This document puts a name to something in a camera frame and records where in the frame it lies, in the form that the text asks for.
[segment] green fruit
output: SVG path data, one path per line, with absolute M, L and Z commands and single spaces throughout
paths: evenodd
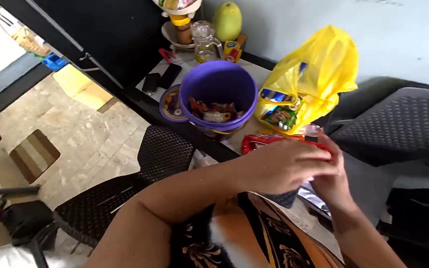
M 221 42 L 234 41 L 241 32 L 243 17 L 234 2 L 222 3 L 214 14 L 214 36 Z

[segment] black phone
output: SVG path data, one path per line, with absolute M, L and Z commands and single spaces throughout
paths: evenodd
M 166 69 L 165 73 L 160 78 L 158 82 L 158 86 L 164 89 L 169 89 L 173 81 L 175 81 L 178 74 L 182 71 L 182 66 L 176 64 L 170 64 L 168 69 Z
M 149 73 L 145 76 L 145 82 L 142 86 L 142 91 L 145 93 L 155 93 L 160 81 L 160 74 L 157 72 Z

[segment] white tabletop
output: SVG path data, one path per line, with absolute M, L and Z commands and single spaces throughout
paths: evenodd
M 194 59 L 193 53 L 183 51 L 179 51 L 178 53 L 176 53 L 176 58 L 172 59 L 172 63 L 182 66 L 182 71 L 180 72 L 178 77 L 176 77 L 172 85 L 180 84 L 185 75 L 195 66 L 199 65 L 199 63 Z M 163 73 L 168 68 L 168 65 L 169 63 L 167 63 L 165 60 L 161 60 L 160 63 L 155 66 L 155 68 L 150 73 L 157 72 L 160 75 L 163 75 Z M 263 67 L 244 60 L 239 60 L 239 65 L 245 70 L 247 70 L 251 74 L 251 76 L 253 76 L 258 89 L 262 87 L 263 83 L 267 79 L 267 76 L 269 76 L 269 74 L 271 73 L 270 70 L 267 70 Z M 145 78 L 137 85 L 137 88 L 139 90 L 142 90 L 144 82 Z M 165 89 L 158 87 L 155 93 L 149 95 L 150 97 L 152 97 L 152 99 L 160 102 L 160 98 L 162 97 L 163 92 L 165 92 Z M 262 125 L 258 119 L 252 116 L 242 129 L 237 131 L 233 136 L 223 141 L 222 143 L 233 151 L 237 152 L 238 154 L 241 154 L 241 142 L 244 136 L 247 134 L 255 134 L 257 130 L 263 128 L 265 128 L 265 126 Z

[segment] glass pitcher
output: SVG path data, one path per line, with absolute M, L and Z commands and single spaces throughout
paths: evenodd
M 194 40 L 194 58 L 199 63 L 219 61 L 223 58 L 223 46 L 214 37 L 215 30 L 208 21 L 197 21 L 191 25 Z

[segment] plastic bag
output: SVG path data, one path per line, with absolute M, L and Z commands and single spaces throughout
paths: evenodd
M 350 36 L 335 26 L 324 27 L 281 59 L 263 85 L 263 89 L 291 96 L 288 101 L 263 98 L 265 90 L 261 90 L 254 114 L 277 131 L 294 135 L 303 126 L 332 111 L 338 104 L 338 93 L 357 88 L 357 71 L 358 51 Z M 296 118 L 289 121 L 295 123 L 289 129 L 265 120 L 266 113 L 276 107 L 290 107 L 295 113 Z

